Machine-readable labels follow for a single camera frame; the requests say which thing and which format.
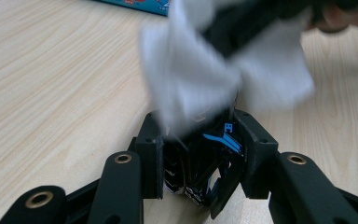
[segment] human hand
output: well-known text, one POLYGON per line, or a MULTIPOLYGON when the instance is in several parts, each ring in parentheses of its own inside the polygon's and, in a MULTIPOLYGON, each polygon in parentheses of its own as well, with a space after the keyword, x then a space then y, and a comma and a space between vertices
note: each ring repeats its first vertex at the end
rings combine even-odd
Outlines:
POLYGON ((323 10, 324 21, 313 24, 312 27, 317 27, 327 33, 334 33, 345 29, 348 25, 358 27, 358 8, 344 11, 336 5, 329 5, 323 10))

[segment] table surface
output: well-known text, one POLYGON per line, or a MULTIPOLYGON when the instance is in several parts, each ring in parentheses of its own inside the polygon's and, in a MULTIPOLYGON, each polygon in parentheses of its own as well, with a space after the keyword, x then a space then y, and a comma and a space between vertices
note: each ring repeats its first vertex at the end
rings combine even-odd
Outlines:
MULTIPOLYGON (((0 1, 0 217, 29 189, 85 186, 109 155, 127 149, 155 109, 138 32, 166 20, 95 1, 0 1)), ((358 195, 358 29, 308 32, 302 45, 315 94, 254 117, 280 151, 313 158, 336 186, 358 195)), ((145 223, 270 222, 268 202, 241 189, 216 220, 186 197, 145 200, 145 223)))

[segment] blue box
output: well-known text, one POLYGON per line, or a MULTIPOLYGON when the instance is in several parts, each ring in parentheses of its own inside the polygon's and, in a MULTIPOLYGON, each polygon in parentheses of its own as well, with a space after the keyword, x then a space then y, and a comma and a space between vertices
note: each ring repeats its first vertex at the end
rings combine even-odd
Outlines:
POLYGON ((167 16, 171 0, 99 0, 123 7, 130 7, 146 12, 167 16))

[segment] white cloth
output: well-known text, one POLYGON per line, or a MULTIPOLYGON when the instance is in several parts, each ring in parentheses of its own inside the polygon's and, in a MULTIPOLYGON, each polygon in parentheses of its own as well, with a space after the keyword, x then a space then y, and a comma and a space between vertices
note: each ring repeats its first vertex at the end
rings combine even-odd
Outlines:
POLYGON ((308 12, 276 20, 229 60, 201 37, 218 8, 241 1, 173 0, 167 23, 141 30, 141 62, 161 127, 184 134, 239 91, 253 111, 293 106, 313 92, 299 42, 308 12))

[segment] wooden table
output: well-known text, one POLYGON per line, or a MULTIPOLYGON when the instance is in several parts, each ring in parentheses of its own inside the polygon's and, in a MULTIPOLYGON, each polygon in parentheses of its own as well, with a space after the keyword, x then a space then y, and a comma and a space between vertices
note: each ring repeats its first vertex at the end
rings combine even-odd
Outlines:
MULTIPOLYGON (((70 193, 100 177, 154 109, 142 78, 138 31, 166 18, 94 1, 0 1, 0 218, 25 191, 70 193)), ((280 151, 313 158, 358 195, 358 29, 304 35, 316 93, 288 111, 254 114, 280 151)), ((165 192, 145 200, 145 223, 269 223, 267 201, 237 189, 211 220, 165 192)))

